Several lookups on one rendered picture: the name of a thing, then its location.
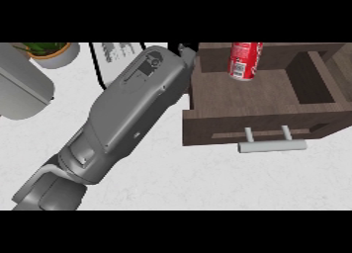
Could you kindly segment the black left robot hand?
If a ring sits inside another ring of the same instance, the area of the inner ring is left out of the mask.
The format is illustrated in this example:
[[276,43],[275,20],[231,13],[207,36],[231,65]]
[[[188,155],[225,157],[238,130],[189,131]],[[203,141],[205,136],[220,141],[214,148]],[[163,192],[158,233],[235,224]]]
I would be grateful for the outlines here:
[[170,58],[182,60],[191,64],[195,60],[198,52],[197,42],[170,42],[169,43]]

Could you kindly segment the red soda can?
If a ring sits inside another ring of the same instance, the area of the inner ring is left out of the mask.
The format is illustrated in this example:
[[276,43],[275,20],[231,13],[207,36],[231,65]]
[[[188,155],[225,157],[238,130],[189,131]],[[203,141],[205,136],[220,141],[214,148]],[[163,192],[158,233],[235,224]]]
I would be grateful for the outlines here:
[[263,52],[260,42],[232,43],[228,73],[239,81],[251,81],[259,69],[259,61]]

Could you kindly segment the brown wooden drawer box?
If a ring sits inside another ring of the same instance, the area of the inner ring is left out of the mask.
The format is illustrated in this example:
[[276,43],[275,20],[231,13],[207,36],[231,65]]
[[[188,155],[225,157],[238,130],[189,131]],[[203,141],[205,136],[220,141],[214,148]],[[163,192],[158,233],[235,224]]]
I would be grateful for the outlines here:
[[337,101],[325,66],[344,42],[266,42],[251,81],[228,74],[231,42],[203,42],[192,72],[197,110],[318,105]]

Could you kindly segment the brown wooden drawer front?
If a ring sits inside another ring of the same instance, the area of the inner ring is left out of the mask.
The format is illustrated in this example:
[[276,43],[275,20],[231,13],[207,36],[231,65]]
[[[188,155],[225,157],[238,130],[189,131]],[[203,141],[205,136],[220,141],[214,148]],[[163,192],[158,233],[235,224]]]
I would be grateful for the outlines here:
[[284,140],[282,126],[293,139],[321,139],[352,126],[352,103],[231,107],[182,112],[182,145]]

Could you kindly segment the black framed white picture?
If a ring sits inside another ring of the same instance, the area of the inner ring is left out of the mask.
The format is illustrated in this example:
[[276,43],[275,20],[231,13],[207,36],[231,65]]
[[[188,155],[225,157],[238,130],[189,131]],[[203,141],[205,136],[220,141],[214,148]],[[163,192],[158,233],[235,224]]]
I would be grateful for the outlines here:
[[92,42],[89,44],[102,89],[108,88],[145,48],[146,45],[142,42]]

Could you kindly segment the white plant pot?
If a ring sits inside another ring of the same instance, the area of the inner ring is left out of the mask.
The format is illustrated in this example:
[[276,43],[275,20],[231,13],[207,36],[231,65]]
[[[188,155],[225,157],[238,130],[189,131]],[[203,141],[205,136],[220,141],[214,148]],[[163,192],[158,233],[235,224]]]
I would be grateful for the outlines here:
[[49,54],[46,56],[37,56],[28,53],[28,56],[35,60],[35,62],[43,66],[46,69],[58,69],[65,67],[72,63],[80,53],[80,44],[77,42],[69,42],[64,48]]

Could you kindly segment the green plant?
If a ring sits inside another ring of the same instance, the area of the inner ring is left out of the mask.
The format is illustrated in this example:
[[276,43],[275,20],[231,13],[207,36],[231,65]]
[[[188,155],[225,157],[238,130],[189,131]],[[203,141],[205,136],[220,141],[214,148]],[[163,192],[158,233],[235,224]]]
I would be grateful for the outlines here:
[[15,48],[34,56],[47,56],[59,52],[65,46],[65,42],[25,42],[24,46],[15,46]]

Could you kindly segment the pale grey rounded appliance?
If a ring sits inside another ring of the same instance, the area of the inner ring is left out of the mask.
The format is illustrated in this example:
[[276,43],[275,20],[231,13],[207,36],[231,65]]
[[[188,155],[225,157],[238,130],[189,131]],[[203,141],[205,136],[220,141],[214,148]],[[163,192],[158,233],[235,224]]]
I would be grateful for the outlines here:
[[55,83],[24,54],[0,42],[0,115],[10,120],[33,117],[50,104]]

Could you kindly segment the brown wooden cabinet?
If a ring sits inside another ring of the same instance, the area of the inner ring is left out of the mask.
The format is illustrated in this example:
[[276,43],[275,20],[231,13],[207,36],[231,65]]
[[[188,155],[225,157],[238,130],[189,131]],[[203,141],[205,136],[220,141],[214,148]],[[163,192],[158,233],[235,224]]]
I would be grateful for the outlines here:
[[322,55],[325,63],[327,88],[343,116],[336,121],[339,132],[352,127],[352,42],[330,42]]

